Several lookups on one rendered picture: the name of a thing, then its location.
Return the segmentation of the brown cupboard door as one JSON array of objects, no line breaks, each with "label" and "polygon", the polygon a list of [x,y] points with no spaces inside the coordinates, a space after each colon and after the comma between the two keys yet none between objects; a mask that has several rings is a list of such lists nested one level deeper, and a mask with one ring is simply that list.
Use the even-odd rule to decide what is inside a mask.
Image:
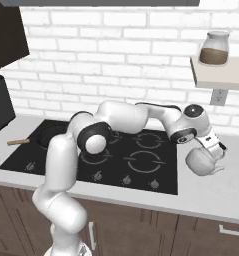
[{"label": "brown cupboard door", "polygon": [[0,251],[43,256],[52,245],[51,223],[36,209],[31,190],[0,186]]},{"label": "brown cupboard door", "polygon": [[80,199],[93,223],[95,256],[180,256],[179,216]]}]

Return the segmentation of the brown drawer front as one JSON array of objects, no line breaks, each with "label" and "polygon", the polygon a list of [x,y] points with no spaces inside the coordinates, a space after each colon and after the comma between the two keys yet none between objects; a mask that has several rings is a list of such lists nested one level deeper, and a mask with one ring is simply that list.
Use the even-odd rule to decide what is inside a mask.
[{"label": "brown drawer front", "polygon": [[239,231],[239,224],[180,216],[174,241],[174,256],[239,256],[239,237],[219,232]]}]

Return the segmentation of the glass jar brown contents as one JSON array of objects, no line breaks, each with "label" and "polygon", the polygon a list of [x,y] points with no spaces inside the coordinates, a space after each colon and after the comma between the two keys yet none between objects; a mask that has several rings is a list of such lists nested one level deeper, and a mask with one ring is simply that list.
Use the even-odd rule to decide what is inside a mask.
[{"label": "glass jar brown contents", "polygon": [[209,31],[202,44],[199,62],[205,65],[225,65],[229,55],[229,33],[226,31]]}]

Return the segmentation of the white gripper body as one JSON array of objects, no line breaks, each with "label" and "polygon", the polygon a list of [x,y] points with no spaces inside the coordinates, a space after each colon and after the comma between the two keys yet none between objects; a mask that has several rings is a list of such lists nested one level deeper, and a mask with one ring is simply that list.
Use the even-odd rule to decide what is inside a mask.
[{"label": "white gripper body", "polygon": [[227,147],[219,140],[213,130],[203,138],[203,146],[215,160],[222,159],[227,151]]}]

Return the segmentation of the pale wall shelf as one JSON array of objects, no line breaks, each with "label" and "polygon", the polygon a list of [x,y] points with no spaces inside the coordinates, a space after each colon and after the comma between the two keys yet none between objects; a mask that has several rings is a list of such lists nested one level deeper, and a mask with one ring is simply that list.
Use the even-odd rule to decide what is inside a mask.
[{"label": "pale wall shelf", "polygon": [[239,57],[230,57],[228,62],[222,66],[204,65],[198,60],[198,56],[190,58],[197,88],[239,91]]}]

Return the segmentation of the black hob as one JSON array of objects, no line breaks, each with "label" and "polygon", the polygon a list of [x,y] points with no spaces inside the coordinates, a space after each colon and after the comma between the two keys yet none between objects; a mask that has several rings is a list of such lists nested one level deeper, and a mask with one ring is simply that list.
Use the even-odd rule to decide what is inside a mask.
[{"label": "black hob", "polygon": [[[30,135],[36,134],[48,125],[65,121],[44,120]],[[2,170],[43,175],[47,149],[36,143],[19,146],[1,165]],[[94,181],[93,175],[100,171],[102,179]],[[122,179],[131,178],[129,185]],[[176,195],[177,146],[171,143],[164,131],[144,129],[138,134],[125,134],[114,131],[106,149],[97,155],[82,152],[78,158],[77,179],[82,182],[125,187],[143,191]],[[156,179],[159,183],[153,189],[150,183]]]}]

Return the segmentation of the grey wall socket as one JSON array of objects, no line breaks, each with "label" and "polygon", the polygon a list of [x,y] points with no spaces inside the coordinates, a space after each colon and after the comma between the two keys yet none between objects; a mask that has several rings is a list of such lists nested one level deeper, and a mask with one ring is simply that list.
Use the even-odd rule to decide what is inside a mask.
[{"label": "grey wall socket", "polygon": [[214,106],[224,106],[227,99],[227,95],[227,90],[214,89],[212,91],[210,104]]}]

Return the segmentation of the grey range hood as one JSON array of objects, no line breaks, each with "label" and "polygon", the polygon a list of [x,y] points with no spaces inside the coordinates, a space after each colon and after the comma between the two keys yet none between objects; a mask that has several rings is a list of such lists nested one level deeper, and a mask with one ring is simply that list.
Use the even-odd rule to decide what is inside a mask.
[{"label": "grey range hood", "polygon": [[200,0],[0,0],[6,7],[198,7]]}]

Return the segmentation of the dark wall cupboard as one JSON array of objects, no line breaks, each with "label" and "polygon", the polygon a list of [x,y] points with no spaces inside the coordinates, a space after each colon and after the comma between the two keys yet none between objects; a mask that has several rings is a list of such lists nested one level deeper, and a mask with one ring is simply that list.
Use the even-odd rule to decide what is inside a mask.
[{"label": "dark wall cupboard", "polygon": [[0,68],[29,55],[29,48],[18,7],[0,3]]}]

